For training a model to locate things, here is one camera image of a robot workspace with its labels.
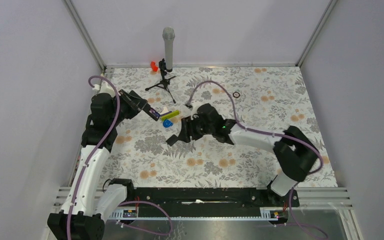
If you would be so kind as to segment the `black battery cover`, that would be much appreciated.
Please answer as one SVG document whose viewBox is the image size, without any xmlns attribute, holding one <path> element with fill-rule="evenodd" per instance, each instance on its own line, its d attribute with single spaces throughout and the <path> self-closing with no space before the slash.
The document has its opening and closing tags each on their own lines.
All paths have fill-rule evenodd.
<svg viewBox="0 0 384 240">
<path fill-rule="evenodd" d="M 166 143 L 167 143 L 169 146 L 173 146 L 176 142 L 177 142 L 177 136 L 176 136 L 176 135 L 172 135 L 171 137 L 169 137 L 169 138 L 166 140 Z"/>
</svg>

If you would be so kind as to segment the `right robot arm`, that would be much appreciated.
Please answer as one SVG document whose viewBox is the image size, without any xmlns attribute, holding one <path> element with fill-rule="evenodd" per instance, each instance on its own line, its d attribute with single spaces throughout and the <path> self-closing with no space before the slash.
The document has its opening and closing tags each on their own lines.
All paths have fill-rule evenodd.
<svg viewBox="0 0 384 240">
<path fill-rule="evenodd" d="M 218 142 L 243 145 L 265 150 L 276 156 L 281 172 L 268 185 L 267 201 L 273 206 L 281 205 L 287 194 L 313 172 L 320 153 L 311 141 L 296 126 L 283 132 L 246 127 L 235 119 L 223 118 L 209 103 L 195 108 L 190 116 L 181 119 L 180 132 L 166 142 L 189 143 L 211 135 Z"/>
</svg>

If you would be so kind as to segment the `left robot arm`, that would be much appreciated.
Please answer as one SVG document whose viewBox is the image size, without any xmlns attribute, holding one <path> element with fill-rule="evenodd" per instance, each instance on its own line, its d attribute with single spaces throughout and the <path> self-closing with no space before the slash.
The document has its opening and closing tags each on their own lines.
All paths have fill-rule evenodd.
<svg viewBox="0 0 384 240">
<path fill-rule="evenodd" d="M 116 126 L 149 109 L 148 101 L 133 90 L 99 93 L 92 97 L 73 184 L 60 211 L 50 213 L 47 219 L 56 239 L 100 240 L 105 223 L 117 206 L 134 202 L 135 192 L 130 180 L 113 179 L 99 201 L 96 201 L 96 193 L 101 172 L 118 136 Z"/>
</svg>

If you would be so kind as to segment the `blue plastic piece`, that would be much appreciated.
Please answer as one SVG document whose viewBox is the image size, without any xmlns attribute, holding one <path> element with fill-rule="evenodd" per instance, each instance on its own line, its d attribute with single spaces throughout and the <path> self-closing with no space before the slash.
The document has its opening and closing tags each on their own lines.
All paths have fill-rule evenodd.
<svg viewBox="0 0 384 240">
<path fill-rule="evenodd" d="M 169 119 L 165 119 L 163 122 L 162 122 L 162 125 L 164 128 L 169 128 L 173 125 L 173 122 L 171 122 Z"/>
</svg>

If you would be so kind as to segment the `green yellow block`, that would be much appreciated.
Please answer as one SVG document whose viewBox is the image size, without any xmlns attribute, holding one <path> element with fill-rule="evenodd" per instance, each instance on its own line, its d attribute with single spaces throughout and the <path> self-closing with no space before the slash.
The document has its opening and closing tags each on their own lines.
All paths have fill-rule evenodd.
<svg viewBox="0 0 384 240">
<path fill-rule="evenodd" d="M 164 121 L 164 120 L 167 120 L 167 119 L 171 119 L 173 117 L 176 117 L 180 114 L 180 111 L 179 110 L 175 110 L 175 111 L 172 111 L 172 112 L 169 112 L 167 114 L 164 114 L 161 116 L 161 120 Z"/>
</svg>

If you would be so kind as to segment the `white purple block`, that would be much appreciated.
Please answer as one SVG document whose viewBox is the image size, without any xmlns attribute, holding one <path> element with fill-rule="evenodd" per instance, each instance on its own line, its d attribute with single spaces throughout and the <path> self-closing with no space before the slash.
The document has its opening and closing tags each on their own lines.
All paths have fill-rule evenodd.
<svg viewBox="0 0 384 240">
<path fill-rule="evenodd" d="M 168 110 L 166 106 L 163 107 L 162 111 L 160 112 L 160 116 L 165 116 L 169 114 L 171 111 Z"/>
</svg>

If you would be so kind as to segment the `black tripod mic stand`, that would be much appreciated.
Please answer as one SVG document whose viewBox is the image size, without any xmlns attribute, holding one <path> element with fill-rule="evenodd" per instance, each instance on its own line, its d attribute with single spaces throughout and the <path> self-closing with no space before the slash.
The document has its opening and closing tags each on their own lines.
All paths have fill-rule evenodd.
<svg viewBox="0 0 384 240">
<path fill-rule="evenodd" d="M 160 70 L 161 80 L 158 83 L 156 83 L 150 87 L 145 88 L 145 91 L 149 91 L 153 88 L 163 89 L 169 93 L 169 95 L 172 99 L 172 102 L 175 104 L 176 100 L 174 99 L 171 91 L 169 90 L 169 85 L 171 84 L 171 80 L 174 79 L 176 76 L 174 75 L 174 76 L 171 76 L 169 78 L 166 78 L 166 75 L 168 73 L 171 73 L 173 70 L 167 68 L 167 63 L 166 63 L 164 58 L 158 62 L 158 68 Z"/>
</svg>

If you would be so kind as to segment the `floral table mat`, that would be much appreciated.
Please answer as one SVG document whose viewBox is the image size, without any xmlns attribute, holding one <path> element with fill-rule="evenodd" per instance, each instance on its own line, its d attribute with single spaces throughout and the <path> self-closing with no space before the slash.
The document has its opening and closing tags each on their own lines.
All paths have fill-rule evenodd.
<svg viewBox="0 0 384 240">
<path fill-rule="evenodd" d="M 150 68 L 115 68 L 107 77 L 118 89 L 135 91 L 161 112 L 180 114 L 165 128 L 161 121 L 140 113 L 118 127 L 110 157 L 99 183 L 130 179 L 136 187 L 264 187 L 281 167 L 265 150 L 218 142 L 210 135 L 169 146 L 166 140 L 180 131 L 184 107 L 211 104 L 224 118 L 233 117 L 252 128 L 283 131 L 298 127 L 319 150 L 321 170 L 308 176 L 301 187 L 336 187 L 337 180 L 326 151 L 314 110 L 298 67 L 180 67 L 172 73 L 169 93 L 152 88 L 159 72 Z"/>
</svg>

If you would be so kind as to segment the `orange plastic piece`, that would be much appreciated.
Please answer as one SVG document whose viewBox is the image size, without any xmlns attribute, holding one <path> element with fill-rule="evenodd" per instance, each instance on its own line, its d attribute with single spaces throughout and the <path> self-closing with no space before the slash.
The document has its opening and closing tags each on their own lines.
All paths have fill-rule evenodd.
<svg viewBox="0 0 384 240">
<path fill-rule="evenodd" d="M 150 67 L 151 67 L 152 71 L 155 73 L 159 70 L 159 67 L 157 66 L 155 61 L 150 62 Z"/>
</svg>

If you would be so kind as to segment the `grey microphone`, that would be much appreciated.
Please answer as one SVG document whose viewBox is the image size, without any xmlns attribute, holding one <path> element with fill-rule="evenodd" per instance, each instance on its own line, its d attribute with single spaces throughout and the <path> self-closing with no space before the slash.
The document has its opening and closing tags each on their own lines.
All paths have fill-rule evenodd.
<svg viewBox="0 0 384 240">
<path fill-rule="evenodd" d="M 171 26 L 167 26 L 163 29 L 162 38 L 164 41 L 164 60 L 165 68 L 168 72 L 173 71 L 173 48 L 175 31 Z"/>
</svg>

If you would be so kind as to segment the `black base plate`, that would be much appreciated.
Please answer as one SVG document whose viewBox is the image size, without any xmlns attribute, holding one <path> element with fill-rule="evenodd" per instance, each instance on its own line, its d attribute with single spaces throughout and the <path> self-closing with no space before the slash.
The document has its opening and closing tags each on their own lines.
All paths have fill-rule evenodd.
<svg viewBox="0 0 384 240">
<path fill-rule="evenodd" d="M 138 187 L 127 190 L 126 200 L 143 218 L 260 217 L 261 208 L 282 210 L 300 206 L 296 191 L 289 197 L 252 187 Z"/>
</svg>

